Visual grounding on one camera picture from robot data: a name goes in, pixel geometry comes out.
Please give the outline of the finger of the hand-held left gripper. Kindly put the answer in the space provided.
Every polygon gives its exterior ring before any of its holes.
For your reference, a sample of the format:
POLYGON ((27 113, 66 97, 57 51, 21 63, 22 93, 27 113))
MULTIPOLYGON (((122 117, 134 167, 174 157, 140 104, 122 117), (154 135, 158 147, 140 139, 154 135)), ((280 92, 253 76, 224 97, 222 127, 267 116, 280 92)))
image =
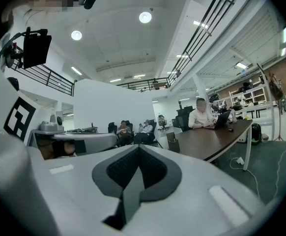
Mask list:
POLYGON ((53 139, 73 142, 75 154, 94 154, 115 147, 116 135, 114 133, 62 133, 55 134, 53 139))

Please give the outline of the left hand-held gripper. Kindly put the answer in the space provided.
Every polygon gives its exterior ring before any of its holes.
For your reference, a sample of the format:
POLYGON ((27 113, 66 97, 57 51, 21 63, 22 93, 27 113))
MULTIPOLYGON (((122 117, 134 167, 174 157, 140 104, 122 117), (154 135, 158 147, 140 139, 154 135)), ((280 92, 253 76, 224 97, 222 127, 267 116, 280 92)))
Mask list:
POLYGON ((0 69, 0 144, 17 139, 28 145, 32 132, 38 139, 38 146, 59 142, 53 133, 40 130, 51 114, 20 91, 15 90, 0 69))

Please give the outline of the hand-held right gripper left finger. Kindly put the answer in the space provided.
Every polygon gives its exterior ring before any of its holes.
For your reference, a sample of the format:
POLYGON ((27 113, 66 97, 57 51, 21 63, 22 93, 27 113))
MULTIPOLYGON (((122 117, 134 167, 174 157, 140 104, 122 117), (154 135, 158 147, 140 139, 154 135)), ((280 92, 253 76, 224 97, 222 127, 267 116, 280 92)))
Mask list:
POLYGON ((140 236, 137 228, 117 230, 102 222, 114 214, 119 199, 104 195, 92 179, 98 163, 130 148, 51 160, 44 160, 39 149, 27 148, 39 190, 61 236, 140 236))

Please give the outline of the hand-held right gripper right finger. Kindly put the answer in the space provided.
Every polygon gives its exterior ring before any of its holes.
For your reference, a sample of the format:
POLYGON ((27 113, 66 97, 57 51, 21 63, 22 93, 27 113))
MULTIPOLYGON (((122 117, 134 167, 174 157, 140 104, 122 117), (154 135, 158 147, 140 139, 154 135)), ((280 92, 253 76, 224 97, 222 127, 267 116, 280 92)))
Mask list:
POLYGON ((125 235, 229 235, 264 208, 253 191, 212 164, 162 148, 151 150, 174 161, 182 179, 166 199, 142 203, 123 228, 125 235))

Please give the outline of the small dark brown box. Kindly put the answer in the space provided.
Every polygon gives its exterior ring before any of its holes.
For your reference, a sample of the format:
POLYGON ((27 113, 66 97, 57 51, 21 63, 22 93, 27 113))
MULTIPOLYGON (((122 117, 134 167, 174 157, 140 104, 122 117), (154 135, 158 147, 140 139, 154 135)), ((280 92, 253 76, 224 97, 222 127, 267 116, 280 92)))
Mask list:
POLYGON ((179 141, 175 137, 175 133, 167 133, 167 142, 168 142, 168 147, 170 151, 180 153, 180 146, 179 146, 179 141))

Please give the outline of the grey device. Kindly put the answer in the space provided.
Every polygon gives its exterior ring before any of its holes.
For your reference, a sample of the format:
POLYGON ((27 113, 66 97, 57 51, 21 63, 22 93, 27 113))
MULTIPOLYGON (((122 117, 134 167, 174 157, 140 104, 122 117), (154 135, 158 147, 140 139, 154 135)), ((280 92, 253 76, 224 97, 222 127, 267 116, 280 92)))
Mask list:
POLYGON ((43 132, 63 132, 64 127, 59 125, 57 122, 47 122, 43 121, 40 124, 39 129, 43 132))

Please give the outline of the black metal railing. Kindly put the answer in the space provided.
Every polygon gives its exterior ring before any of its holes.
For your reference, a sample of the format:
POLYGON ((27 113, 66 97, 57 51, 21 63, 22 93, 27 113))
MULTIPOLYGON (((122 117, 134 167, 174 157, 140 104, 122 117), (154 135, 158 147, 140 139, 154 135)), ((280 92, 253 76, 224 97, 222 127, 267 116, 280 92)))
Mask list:
POLYGON ((213 31, 228 11, 234 6, 235 1, 236 0, 212 0, 200 21, 201 23, 208 25, 208 29, 196 26, 192 37, 168 76, 171 85, 176 81, 176 79, 178 79, 181 72, 187 67, 187 65, 192 63, 204 43, 212 37, 213 31))
POLYGON ((117 86, 138 92, 146 92, 160 89, 169 89, 171 87, 171 83, 168 77, 164 77, 147 80, 140 79, 134 82, 119 84, 117 86))
POLYGON ((19 67, 18 62, 14 62, 11 69, 47 87, 74 96, 74 83, 45 65, 24 69, 23 67, 19 67))

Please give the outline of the black chest-mounted box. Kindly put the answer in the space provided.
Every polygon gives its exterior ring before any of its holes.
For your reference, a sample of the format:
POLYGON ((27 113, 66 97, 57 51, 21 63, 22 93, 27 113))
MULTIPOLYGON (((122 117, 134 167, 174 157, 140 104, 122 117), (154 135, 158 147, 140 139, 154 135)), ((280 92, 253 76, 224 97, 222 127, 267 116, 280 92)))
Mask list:
POLYGON ((27 27, 23 44, 23 68, 45 64, 52 36, 47 29, 31 30, 27 27))

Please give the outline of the white table leg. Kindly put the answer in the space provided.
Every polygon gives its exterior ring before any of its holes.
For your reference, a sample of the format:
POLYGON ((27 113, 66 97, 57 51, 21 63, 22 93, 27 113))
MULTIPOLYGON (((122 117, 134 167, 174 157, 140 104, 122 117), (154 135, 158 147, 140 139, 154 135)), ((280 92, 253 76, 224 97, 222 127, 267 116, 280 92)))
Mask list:
POLYGON ((251 154, 251 146, 252 146, 252 126, 250 125, 249 128, 247 129, 247 148, 243 166, 244 171, 247 171, 248 169, 250 154, 251 154))

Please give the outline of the grey laptop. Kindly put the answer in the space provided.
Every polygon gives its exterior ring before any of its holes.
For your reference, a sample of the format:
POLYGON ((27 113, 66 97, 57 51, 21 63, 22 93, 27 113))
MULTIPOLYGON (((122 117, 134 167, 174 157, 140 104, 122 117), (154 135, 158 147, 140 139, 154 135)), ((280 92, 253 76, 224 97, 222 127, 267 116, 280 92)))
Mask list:
POLYGON ((228 121, 229 115, 230 115, 230 111, 227 111, 227 112, 219 115, 215 124, 207 126, 205 128, 206 129, 219 129, 219 128, 223 127, 226 124, 226 122, 228 121))

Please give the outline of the person's torso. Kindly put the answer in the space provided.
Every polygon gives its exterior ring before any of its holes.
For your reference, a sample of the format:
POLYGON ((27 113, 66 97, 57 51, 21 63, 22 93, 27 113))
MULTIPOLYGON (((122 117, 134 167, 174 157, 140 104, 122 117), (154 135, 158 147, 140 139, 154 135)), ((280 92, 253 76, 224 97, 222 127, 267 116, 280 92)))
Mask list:
POLYGON ((0 37, 0 69, 11 68, 14 62, 23 67, 23 44, 27 26, 22 20, 10 13, 9 19, 2 24, 3 36, 0 37))

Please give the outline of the black and green backpack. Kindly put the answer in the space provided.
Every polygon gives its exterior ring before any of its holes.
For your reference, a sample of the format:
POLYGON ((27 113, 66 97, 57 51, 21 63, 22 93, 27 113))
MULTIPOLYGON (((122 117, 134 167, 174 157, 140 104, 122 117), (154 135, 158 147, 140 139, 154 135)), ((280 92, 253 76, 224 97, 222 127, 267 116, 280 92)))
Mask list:
POLYGON ((261 126, 258 123, 252 124, 252 139, 251 144, 256 146, 262 142, 261 126))

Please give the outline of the white column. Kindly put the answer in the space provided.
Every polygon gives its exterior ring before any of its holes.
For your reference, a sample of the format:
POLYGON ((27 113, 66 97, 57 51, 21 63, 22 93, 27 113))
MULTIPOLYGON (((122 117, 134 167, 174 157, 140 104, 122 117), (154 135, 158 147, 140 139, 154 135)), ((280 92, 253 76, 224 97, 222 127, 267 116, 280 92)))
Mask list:
POLYGON ((195 85, 196 85, 199 97, 200 98, 204 98, 206 103, 208 103, 209 102, 209 98, 208 98, 208 95, 207 95, 207 92, 206 92, 206 86, 205 86, 203 80, 197 74, 195 74, 193 76, 193 80, 195 82, 195 85))

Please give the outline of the white shelf unit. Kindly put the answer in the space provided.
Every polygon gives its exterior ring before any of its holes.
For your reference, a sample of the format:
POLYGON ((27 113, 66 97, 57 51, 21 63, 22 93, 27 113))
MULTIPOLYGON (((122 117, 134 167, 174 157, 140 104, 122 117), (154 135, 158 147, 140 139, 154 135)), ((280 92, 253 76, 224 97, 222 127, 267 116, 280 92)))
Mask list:
POLYGON ((269 96, 267 86, 260 85, 246 92, 229 92, 231 106, 241 106, 236 112, 237 116, 243 118, 260 118, 260 112, 263 110, 273 110, 272 98, 269 96))

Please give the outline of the dried plant on stand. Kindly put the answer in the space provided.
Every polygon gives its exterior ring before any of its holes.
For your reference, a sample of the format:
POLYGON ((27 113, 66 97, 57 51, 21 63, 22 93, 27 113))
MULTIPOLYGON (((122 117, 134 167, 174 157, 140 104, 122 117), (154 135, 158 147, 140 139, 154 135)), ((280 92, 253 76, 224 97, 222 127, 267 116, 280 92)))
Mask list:
POLYGON ((286 97, 282 90, 281 81, 276 78, 276 75, 274 73, 269 72, 269 79, 270 92, 272 93, 272 96, 274 97, 277 107, 279 109, 279 134, 275 141, 284 141, 281 137, 281 115, 286 110, 286 97))

